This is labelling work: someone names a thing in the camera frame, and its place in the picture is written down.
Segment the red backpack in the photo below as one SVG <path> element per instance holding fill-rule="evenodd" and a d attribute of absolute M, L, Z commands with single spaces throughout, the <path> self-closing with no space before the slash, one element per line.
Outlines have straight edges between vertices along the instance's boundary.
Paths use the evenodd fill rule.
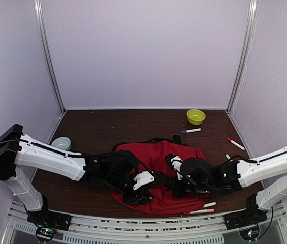
<path fill-rule="evenodd" d="M 159 171 L 168 177 L 175 177 L 176 172 L 172 170 L 165 161 L 165 156 L 168 154 L 178 155 L 183 160 L 189 158 L 205 159 L 203 152 L 200 149 L 195 149 L 183 145 L 173 144 L 166 141 L 158 143 L 130 143 L 120 145 L 116 151 L 129 150 L 141 162 L 143 162 L 150 170 Z M 208 194 L 203 194 L 202 198 L 194 196 L 192 193 L 187 193 L 181 198 L 175 198 L 172 191 L 164 184 L 152 187 L 149 189 L 153 195 L 151 202 L 143 205 L 129 205 L 123 202 L 123 194 L 114 189 L 110 193 L 114 200 L 135 211 L 153 215 L 177 215 L 189 213 L 203 209 L 207 203 Z"/>

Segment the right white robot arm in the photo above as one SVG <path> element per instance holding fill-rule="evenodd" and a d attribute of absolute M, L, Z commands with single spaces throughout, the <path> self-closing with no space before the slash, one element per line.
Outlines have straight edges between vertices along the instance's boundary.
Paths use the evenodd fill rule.
<path fill-rule="evenodd" d="M 246 209 L 241 213 L 241 220 L 248 225 L 287 196 L 287 146 L 253 159 L 234 155 L 218 166 L 211 166 L 203 158 L 183 160 L 173 154 L 168 154 L 165 160 L 177 173 L 176 195 L 190 192 L 224 196 L 279 175 L 271 186 L 248 197 Z"/>

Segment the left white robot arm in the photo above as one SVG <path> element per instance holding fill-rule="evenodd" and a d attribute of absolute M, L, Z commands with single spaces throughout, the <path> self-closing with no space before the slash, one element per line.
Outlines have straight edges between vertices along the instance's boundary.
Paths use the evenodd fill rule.
<path fill-rule="evenodd" d="M 31 166 L 62 175 L 73 181 L 85 180 L 91 185 L 108 185 L 120 191 L 127 204 L 147 204 L 153 196 L 148 184 L 156 180 L 153 172 L 129 151 L 84 154 L 70 152 L 41 143 L 23 132 L 23 126 L 12 125 L 0 136 L 0 181 L 23 203 L 27 212 L 43 226 L 50 225 L 54 215 L 47 198 L 39 193 L 21 167 Z"/>

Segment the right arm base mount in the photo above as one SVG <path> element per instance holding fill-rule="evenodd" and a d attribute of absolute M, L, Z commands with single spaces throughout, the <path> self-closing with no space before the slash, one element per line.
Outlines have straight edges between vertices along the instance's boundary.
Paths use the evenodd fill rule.
<path fill-rule="evenodd" d="M 257 194 L 252 194 L 248 197 L 246 202 L 246 209 L 227 213 L 223 215 L 224 223 L 227 230 L 239 229 L 240 237 L 251 243 L 259 241 L 269 230 L 273 217 L 274 209 L 271 207 L 271 218 L 267 228 L 261 231 L 260 222 L 268 219 L 267 210 L 260 210 L 257 205 Z"/>

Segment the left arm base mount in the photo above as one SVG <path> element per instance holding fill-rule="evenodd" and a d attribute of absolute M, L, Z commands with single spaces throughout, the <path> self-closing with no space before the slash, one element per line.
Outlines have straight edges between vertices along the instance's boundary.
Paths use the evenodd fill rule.
<path fill-rule="evenodd" d="M 72 217 L 66 213 L 50 211 L 48 200 L 42 195 L 43 205 L 39 211 L 29 211 L 24 205 L 27 213 L 27 221 L 36 226 L 35 237 L 40 243 L 48 243 L 54 239 L 58 230 L 68 231 Z"/>

